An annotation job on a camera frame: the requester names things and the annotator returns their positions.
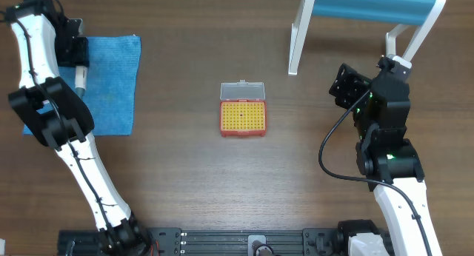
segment white object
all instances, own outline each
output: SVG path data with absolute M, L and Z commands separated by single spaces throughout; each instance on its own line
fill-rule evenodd
M 421 216 L 433 256 L 441 256 L 441 248 L 428 210 L 427 187 L 424 181 L 418 182 L 416 178 L 396 178 L 393 180 L 393 186 L 405 192 L 413 202 L 416 211 Z M 395 190 L 381 185 L 375 187 L 374 195 L 387 222 L 395 255 L 427 255 L 420 229 L 416 220 L 412 219 L 412 210 L 405 199 Z
M 2 240 L 0 238 L 0 255 L 4 255 L 5 254 L 5 240 Z
M 76 88 L 86 89 L 87 84 L 87 67 L 77 66 L 76 67 Z
M 94 141 L 94 135 L 92 133 L 87 134 L 86 141 L 73 141 L 71 142 L 74 149 L 79 154 L 81 160 L 82 169 L 84 170 L 89 182 L 92 184 L 94 190 L 101 198 L 104 210 L 106 212 L 107 219 L 109 220 L 112 227 L 121 224 L 121 220 L 130 218 L 130 207 L 122 200 L 118 194 L 116 188 L 113 186 L 107 171 L 104 168 L 99 153 L 97 152 L 96 142 Z M 85 179 L 82 177 L 79 167 L 76 163 L 76 159 L 73 157 L 71 149 L 67 144 L 61 146 L 61 151 L 57 152 L 59 157 L 69 166 L 71 172 L 76 178 L 82 192 L 84 193 L 90 208 L 92 209 L 94 218 L 96 219 L 97 229 L 105 229 L 104 218 L 102 217 L 99 204 L 96 202 L 96 198 L 89 186 L 86 184 Z
M 296 75 L 298 72 L 299 59 L 301 57 L 301 52 L 303 51 L 306 32 L 310 25 L 314 1 L 315 0 L 301 0 L 295 21 L 291 25 L 290 63 L 288 64 L 288 75 Z
M 380 235 L 358 233 L 349 238 L 349 256 L 389 256 Z
M 431 28 L 435 24 L 436 19 L 438 19 L 439 14 L 443 10 L 444 4 L 446 4 L 446 0 L 435 1 L 435 5 L 433 5 L 433 8 L 428 14 L 427 19 L 424 21 L 424 23 L 421 26 L 418 26 L 416 28 L 415 34 L 413 34 L 412 40 L 408 44 L 408 47 L 402 56 L 403 59 L 405 59 L 406 61 L 412 61 L 412 58 L 415 55 L 416 51 L 418 51 L 424 39 L 426 38 Z M 398 35 L 404 32 L 408 27 L 410 26 L 405 25 L 405 24 L 399 24 L 392 31 L 386 34 L 385 42 L 386 42 L 387 55 L 390 55 L 390 54 L 396 55 L 395 39 Z
M 299 60 L 303 50 L 304 39 L 306 32 L 310 25 L 311 14 L 313 13 L 315 0 L 301 0 L 296 14 L 295 21 L 291 27 L 291 41 L 290 41 L 290 61 L 288 64 L 288 75 L 296 75 L 298 72 Z M 446 0 L 435 0 L 435 4 L 428 14 L 425 22 L 416 28 L 415 34 L 412 37 L 410 44 L 403 54 L 403 59 L 410 62 L 419 49 L 421 43 L 426 38 L 428 32 L 438 19 L 439 14 L 443 10 Z M 399 24 L 392 31 L 386 34 L 386 55 L 396 55 L 395 39 L 398 35 L 404 32 L 409 25 Z
M 52 24 L 42 14 L 40 16 L 25 16 L 20 18 L 19 21 L 30 35 L 31 55 L 37 82 L 42 84 L 46 78 L 59 76 L 58 62 L 54 51 L 56 32 Z M 28 62 L 27 41 L 23 29 L 18 23 L 13 23 L 12 30 L 15 33 L 20 52 L 21 80 L 19 87 L 34 87 L 35 84 L 30 74 Z

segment blue towel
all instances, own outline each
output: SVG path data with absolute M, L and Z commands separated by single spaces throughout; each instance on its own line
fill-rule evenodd
M 117 38 L 89 37 L 90 66 L 84 103 L 96 127 L 94 135 L 130 135 L 135 109 L 135 87 L 141 55 L 138 36 Z M 76 68 L 59 67 L 66 83 L 76 91 Z M 31 135 L 25 126 L 23 133 Z

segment brown surface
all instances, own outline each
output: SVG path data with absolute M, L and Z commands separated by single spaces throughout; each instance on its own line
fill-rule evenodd
M 0 8 L 20 0 L 0 0 Z M 141 36 L 133 134 L 97 137 L 117 190 L 147 226 L 302 229 L 382 213 L 367 185 L 318 167 L 321 139 L 343 112 L 327 91 L 346 62 L 375 75 L 389 25 L 313 19 L 299 74 L 287 76 L 290 25 L 300 0 L 61 0 L 89 36 Z M 474 1 L 447 6 L 413 59 L 407 122 L 427 175 L 445 255 L 474 251 Z M 7 103 L 16 89 L 16 41 L 0 25 L 0 238 L 7 253 L 51 255 L 60 229 L 94 229 L 69 169 Z M 399 42 L 402 51 L 409 33 Z M 221 138 L 223 81 L 263 81 L 265 138 Z M 346 121 L 327 145 L 334 171 L 358 175 Z

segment transparent lid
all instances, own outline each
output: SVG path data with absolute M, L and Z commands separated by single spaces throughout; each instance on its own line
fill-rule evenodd
M 263 82 L 222 83 L 221 101 L 264 100 L 265 87 Z

